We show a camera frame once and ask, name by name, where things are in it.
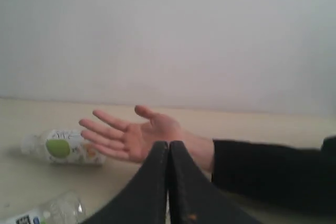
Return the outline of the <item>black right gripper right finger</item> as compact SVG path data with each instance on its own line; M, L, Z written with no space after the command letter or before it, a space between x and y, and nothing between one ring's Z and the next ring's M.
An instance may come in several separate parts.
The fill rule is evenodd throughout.
M181 141L170 143L169 205L171 223L260 223L205 177Z

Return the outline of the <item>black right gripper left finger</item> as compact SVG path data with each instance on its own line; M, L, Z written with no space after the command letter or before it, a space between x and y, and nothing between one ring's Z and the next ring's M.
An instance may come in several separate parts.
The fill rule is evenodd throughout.
M128 184L85 223L165 223L168 155L166 142L154 143L146 160Z

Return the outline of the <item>forearm in black sleeve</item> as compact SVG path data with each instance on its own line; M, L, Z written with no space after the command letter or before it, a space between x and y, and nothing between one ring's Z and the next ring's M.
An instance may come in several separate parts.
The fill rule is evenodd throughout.
M217 188L281 208L335 215L335 136L320 148L209 140L190 132L182 141Z

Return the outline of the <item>open bare human hand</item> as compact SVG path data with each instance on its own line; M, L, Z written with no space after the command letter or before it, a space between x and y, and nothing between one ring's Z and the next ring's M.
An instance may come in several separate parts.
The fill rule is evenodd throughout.
M143 162L157 141L171 142L184 139L184 131L178 121L165 114L137 105L136 115L143 123L129 122L101 110L92 114L101 122L81 119L84 129L81 136L99 153L120 161Z

